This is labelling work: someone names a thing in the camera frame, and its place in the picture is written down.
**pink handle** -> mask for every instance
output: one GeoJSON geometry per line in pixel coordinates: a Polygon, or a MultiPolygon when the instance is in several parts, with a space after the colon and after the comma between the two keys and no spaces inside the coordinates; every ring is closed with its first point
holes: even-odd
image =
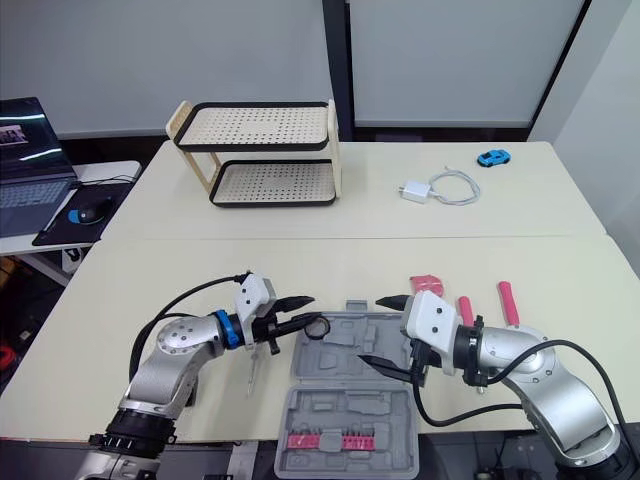
{"type": "Polygon", "coordinates": [[[511,292],[511,284],[509,282],[498,283],[498,289],[500,290],[500,297],[502,298],[502,307],[504,308],[504,314],[507,317],[507,323],[509,325],[520,325],[520,316],[518,315],[518,309],[516,308],[516,302],[513,300],[513,293],[511,292]]]}
{"type": "Polygon", "coordinates": [[[460,315],[462,315],[462,322],[467,327],[473,327],[473,312],[471,311],[471,300],[469,297],[460,297],[458,299],[458,307],[460,309],[460,315]]]}

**laptop keyboard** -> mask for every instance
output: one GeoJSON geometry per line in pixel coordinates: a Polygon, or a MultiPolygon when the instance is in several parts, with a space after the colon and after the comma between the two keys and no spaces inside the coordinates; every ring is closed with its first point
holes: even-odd
{"type": "Polygon", "coordinates": [[[8,185],[0,188],[0,208],[30,207],[53,203],[68,182],[48,182],[30,185],[8,185]]]}

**gray tool case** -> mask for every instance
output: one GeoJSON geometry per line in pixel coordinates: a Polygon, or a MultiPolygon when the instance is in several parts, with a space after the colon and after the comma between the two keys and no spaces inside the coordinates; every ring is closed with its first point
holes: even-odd
{"type": "Polygon", "coordinates": [[[373,354],[407,368],[411,347],[399,314],[367,312],[348,301],[346,312],[325,313],[331,330],[322,340],[301,333],[274,470],[280,478],[412,479],[418,475],[418,434],[411,389],[380,375],[358,358],[373,354]],[[320,435],[316,449],[288,448],[289,434],[320,435]],[[375,450],[343,450],[342,436],[375,438],[375,450]]]}

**pink object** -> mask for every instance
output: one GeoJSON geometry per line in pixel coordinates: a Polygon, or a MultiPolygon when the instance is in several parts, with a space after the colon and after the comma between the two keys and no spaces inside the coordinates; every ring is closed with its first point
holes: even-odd
{"type": "Polygon", "coordinates": [[[320,448],[320,435],[317,433],[289,434],[287,437],[287,448],[320,448]]]}
{"type": "Polygon", "coordinates": [[[507,323],[509,325],[520,325],[520,316],[518,315],[516,302],[513,300],[511,284],[504,281],[500,282],[498,283],[498,290],[500,290],[500,298],[502,298],[502,307],[507,317],[507,323]]]}
{"type": "Polygon", "coordinates": [[[458,308],[462,316],[462,323],[467,327],[473,327],[473,311],[471,310],[469,297],[460,297],[458,299],[458,308]]]}
{"type": "Polygon", "coordinates": [[[413,293],[425,292],[429,290],[439,297],[442,297],[442,295],[444,295],[442,280],[440,280],[438,277],[435,277],[433,275],[419,275],[416,277],[409,277],[409,280],[411,280],[413,293]]]}
{"type": "Polygon", "coordinates": [[[343,435],[342,449],[343,450],[362,450],[366,452],[373,451],[376,449],[376,437],[343,435]]]}

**white side table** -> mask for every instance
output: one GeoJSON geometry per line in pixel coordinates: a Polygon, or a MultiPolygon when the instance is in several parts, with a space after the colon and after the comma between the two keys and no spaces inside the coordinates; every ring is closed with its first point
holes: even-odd
{"type": "MultiPolygon", "coordinates": [[[[89,163],[86,165],[75,165],[73,169],[76,171],[79,181],[91,182],[95,180],[117,177],[119,175],[126,176],[124,178],[138,178],[141,167],[139,162],[135,160],[127,160],[122,162],[104,162],[89,163]]],[[[55,218],[58,212],[64,208],[64,206],[71,199],[75,192],[75,190],[69,191],[67,198],[60,204],[58,210],[56,210],[55,214],[51,217],[52,220],[53,218],[55,218]]],[[[91,245],[91,243],[41,245],[36,247],[33,245],[33,240],[36,237],[37,234],[32,233],[29,235],[17,235],[15,237],[0,238],[0,256],[15,255],[20,260],[35,268],[39,272],[43,273],[47,277],[51,278],[55,282],[59,283],[60,285],[66,286],[71,279],[71,274],[64,271],[55,263],[47,260],[40,255],[35,254],[54,250],[79,249],[81,247],[88,247],[91,245]]]]}

